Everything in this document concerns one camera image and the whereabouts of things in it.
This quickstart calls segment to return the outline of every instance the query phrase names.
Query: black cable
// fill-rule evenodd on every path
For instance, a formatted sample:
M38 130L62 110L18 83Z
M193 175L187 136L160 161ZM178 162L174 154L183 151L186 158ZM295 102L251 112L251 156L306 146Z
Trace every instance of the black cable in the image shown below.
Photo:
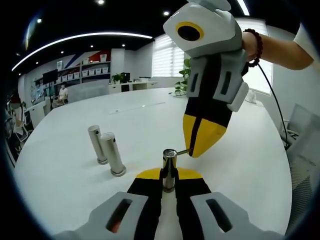
M287 148L288 148L288 134L287 134L287 129L286 129L286 126L285 126L284 117L282 116L282 112L281 112L281 109L280 109L280 106L279 106L278 99L277 99L277 97L276 97L276 95L275 95L274 89L272 88L272 86L271 86L271 84L270 84L270 82L269 82L269 80L268 80L268 78L267 78L264 70L262 69L262 67L260 66L259 63L258 63L258 66L259 66L261 72L263 73L263 75L264 75L264 77L265 77L265 80L268 82L268 85L269 85L269 87L270 87L270 89L271 89L271 92L272 92L272 94L273 94L273 96L274 96L276 105L278 106L279 113L280 113L280 116L281 116L281 121L282 121L282 124L283 124L283 129L284 129L284 132L285 132L285 150L287 150Z

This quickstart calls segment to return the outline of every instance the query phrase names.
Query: beaded bracelet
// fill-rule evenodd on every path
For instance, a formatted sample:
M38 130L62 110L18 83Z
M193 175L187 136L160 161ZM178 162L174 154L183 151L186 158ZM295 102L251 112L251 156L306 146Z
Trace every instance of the beaded bracelet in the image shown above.
M250 68L253 68L253 67L257 66L258 63L260 62L260 58L261 58L261 55L262 55L262 50L264 49L264 44L262 42L261 36L255 30L253 30L251 28L248 28L248 29L244 30L244 32L251 33L256 38L256 43L257 43L257 50L256 51L257 51L257 54L255 56L254 62L249 62L249 65L248 65Z

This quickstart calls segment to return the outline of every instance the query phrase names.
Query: green plant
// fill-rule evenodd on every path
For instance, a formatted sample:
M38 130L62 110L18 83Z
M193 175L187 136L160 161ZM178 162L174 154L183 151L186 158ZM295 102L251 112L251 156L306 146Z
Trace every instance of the green plant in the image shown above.
M188 90L188 80L191 73L190 59L184 60L184 69L179 71L182 74L183 81L177 81L174 85L174 96L183 96L187 94Z
M114 84L116 84L116 82L120 81L120 83L122 83L122 81L124 80L124 75L122 73L117 73L116 75L112 76L112 80L114 82Z

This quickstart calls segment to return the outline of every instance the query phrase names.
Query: metal cylinder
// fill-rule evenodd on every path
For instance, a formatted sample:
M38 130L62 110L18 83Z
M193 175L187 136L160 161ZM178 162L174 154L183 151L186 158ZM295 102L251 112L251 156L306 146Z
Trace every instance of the metal cylinder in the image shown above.
M177 168L178 153L173 149L163 151L163 191L171 193L175 189L175 169Z
M88 128L88 133L93 145L94 151L97 156L97 161L99 164L104 165L108 163L107 157L104 155L101 146L100 146L100 128L98 125L93 125Z
M103 133L100 137L100 145L103 154L108 159L112 175L115 177L124 175L126 167L121 161L115 135L112 132Z

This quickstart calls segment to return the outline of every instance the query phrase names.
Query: round white table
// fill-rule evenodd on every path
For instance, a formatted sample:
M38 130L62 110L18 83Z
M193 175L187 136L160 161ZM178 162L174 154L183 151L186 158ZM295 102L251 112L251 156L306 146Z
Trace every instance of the round white table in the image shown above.
M75 230L115 193L126 192L140 172L162 167L164 149L184 150L186 97L170 88L95 97L54 109L25 143L14 170L17 187L50 234ZM115 134L127 172L114 177L99 165L87 129ZM285 234L292 202L291 175L280 135L263 106L244 102L225 135L205 154L178 157L198 171L212 192L248 212L262 230ZM175 193L163 193L156 240L179 240Z

